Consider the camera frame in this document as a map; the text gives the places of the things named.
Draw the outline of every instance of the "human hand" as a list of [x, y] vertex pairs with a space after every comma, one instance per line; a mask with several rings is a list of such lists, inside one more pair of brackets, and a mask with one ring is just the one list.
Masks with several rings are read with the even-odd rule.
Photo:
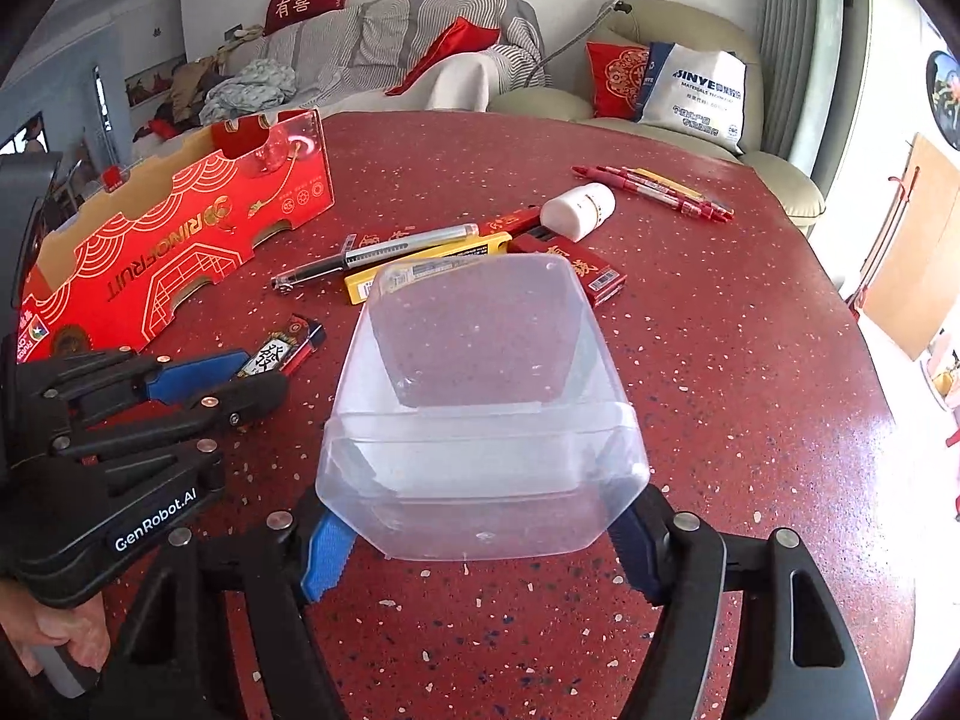
[[42, 605], [16, 581], [0, 580], [0, 627], [16, 650], [31, 676], [40, 674], [43, 666], [31, 648], [40, 645], [67, 651], [78, 665], [100, 671], [110, 651], [104, 597], [95, 595], [72, 610]]

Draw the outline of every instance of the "clear plastic container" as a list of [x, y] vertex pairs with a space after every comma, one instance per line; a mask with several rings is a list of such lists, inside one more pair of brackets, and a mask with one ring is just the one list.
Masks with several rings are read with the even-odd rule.
[[323, 433], [317, 494], [389, 557], [582, 549], [650, 478], [573, 269], [552, 254], [379, 271]]

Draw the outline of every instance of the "red table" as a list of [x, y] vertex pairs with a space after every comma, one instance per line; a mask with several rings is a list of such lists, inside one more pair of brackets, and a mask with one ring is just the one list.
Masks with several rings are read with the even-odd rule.
[[[736, 209], [733, 224], [706, 223], [618, 193], [616, 213], [586, 240], [629, 274], [599, 322], [637, 409], [653, 479], [676, 509], [717, 530], [800, 532], [887, 717], [913, 626], [899, 541], [907, 469], [859, 331], [754, 172], [619, 132], [493, 114], [339, 114], [325, 134], [334, 208], [267, 241], [220, 288], [190, 298], [151, 347], [175, 357], [253, 350], [291, 311], [328, 329], [287, 406], [227, 444], [227, 495], [195, 531], [243, 528], [291, 507], [313, 484], [359, 308], [340, 280], [280, 296], [267, 287], [271, 274], [330, 254], [349, 231], [441, 227], [542, 202], [577, 183], [571, 165], [649, 167]], [[107, 591], [114, 632], [142, 570]], [[466, 566], [384, 560], [358, 543], [339, 586], [309, 617], [356, 720], [602, 720], [618, 714], [656, 627], [657, 613], [620, 577], [606, 536], [573, 555]], [[704, 718], [722, 710], [738, 611], [731, 600]], [[255, 703], [262, 688], [253, 664], [238, 659]]]

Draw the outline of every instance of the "white tote bag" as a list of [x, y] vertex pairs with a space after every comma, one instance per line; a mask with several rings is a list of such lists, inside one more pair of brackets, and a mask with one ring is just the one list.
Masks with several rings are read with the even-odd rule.
[[747, 66], [728, 52], [654, 43], [635, 121], [723, 146], [740, 156]]

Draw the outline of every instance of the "silver screw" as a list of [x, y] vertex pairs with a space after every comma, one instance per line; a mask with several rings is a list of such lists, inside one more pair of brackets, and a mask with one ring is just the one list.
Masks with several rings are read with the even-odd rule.
[[270, 512], [267, 514], [267, 527], [272, 531], [285, 531], [294, 524], [294, 515], [290, 512]]
[[700, 518], [690, 512], [677, 512], [673, 515], [673, 524], [682, 531], [693, 533], [700, 528]]
[[784, 546], [787, 549], [794, 549], [800, 546], [800, 537], [789, 528], [780, 528], [779, 531], [776, 531], [776, 541], [780, 546]]
[[193, 533], [189, 528], [174, 528], [170, 532], [170, 536], [167, 536], [167, 541], [170, 542], [172, 547], [185, 547], [190, 543], [191, 538], [193, 538]]

